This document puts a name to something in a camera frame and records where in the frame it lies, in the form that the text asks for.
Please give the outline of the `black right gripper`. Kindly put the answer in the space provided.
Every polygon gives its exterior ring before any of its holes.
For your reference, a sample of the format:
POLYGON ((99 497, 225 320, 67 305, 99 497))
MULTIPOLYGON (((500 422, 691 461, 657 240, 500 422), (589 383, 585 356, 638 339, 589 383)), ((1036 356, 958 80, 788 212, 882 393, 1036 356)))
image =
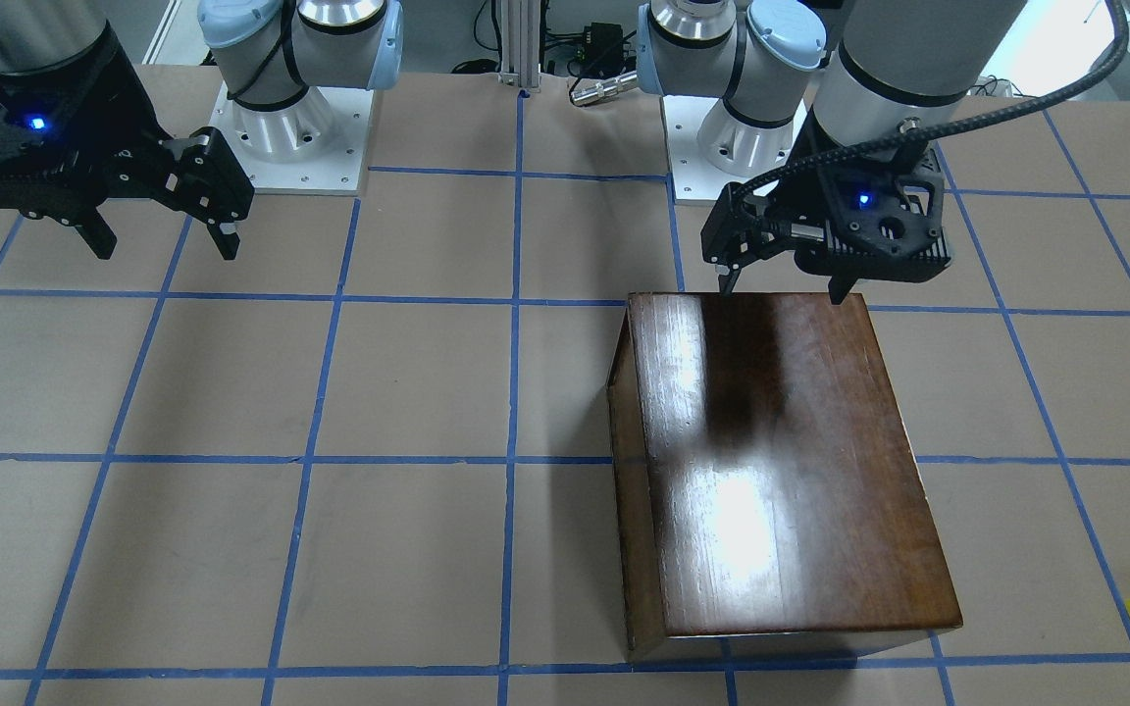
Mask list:
POLYGON ((208 224, 223 260, 236 259, 254 197, 215 127, 173 138, 160 127, 110 27, 70 62, 34 75, 0 72, 0 209, 75 221, 95 258, 116 234, 98 213, 108 198, 153 198, 208 224))

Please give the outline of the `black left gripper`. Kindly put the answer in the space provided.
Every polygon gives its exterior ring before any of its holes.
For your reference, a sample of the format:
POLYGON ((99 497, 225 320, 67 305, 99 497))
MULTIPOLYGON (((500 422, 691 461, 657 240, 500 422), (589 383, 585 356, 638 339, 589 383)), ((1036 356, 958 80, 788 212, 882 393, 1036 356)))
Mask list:
POLYGON ((827 277, 842 305, 869 280, 930 280, 953 264, 945 174, 932 148, 890 162, 852 158, 781 178, 767 195, 725 184, 699 233, 718 289, 734 294, 745 267, 793 254, 805 273, 827 277))

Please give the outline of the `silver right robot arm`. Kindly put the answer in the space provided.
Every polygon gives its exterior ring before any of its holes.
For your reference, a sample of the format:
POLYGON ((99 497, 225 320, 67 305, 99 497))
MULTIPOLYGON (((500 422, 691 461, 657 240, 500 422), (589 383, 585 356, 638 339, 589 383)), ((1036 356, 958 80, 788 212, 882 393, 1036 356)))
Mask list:
POLYGON ((395 1, 202 1, 197 20, 232 103, 231 127, 171 136, 93 1, 0 1, 0 209, 73 228, 93 254, 118 238, 108 198, 148 198, 206 225, 237 254, 257 158, 334 142, 324 89, 386 90, 402 64, 395 1))

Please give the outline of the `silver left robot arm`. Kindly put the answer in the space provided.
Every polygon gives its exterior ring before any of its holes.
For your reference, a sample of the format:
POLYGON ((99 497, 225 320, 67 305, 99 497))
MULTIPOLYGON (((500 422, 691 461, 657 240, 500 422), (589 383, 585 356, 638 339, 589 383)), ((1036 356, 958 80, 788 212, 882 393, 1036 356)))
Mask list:
POLYGON ((638 84, 709 101, 695 138, 725 174, 699 236, 718 289, 791 253, 831 300, 862 280, 922 284, 949 268, 949 124, 1022 1, 650 1, 638 84))

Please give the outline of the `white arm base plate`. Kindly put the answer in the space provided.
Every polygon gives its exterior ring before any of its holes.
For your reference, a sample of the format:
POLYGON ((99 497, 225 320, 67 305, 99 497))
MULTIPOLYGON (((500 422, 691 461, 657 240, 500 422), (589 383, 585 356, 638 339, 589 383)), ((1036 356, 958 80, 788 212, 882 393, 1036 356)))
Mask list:
POLYGON ((727 183, 756 177, 788 162, 807 117, 799 102, 789 124, 742 124, 719 98, 664 95, 664 147, 677 204, 713 204, 727 183))
POLYGON ((226 98, 211 115, 257 195, 358 197, 379 91, 311 86, 294 106, 257 112, 226 98))

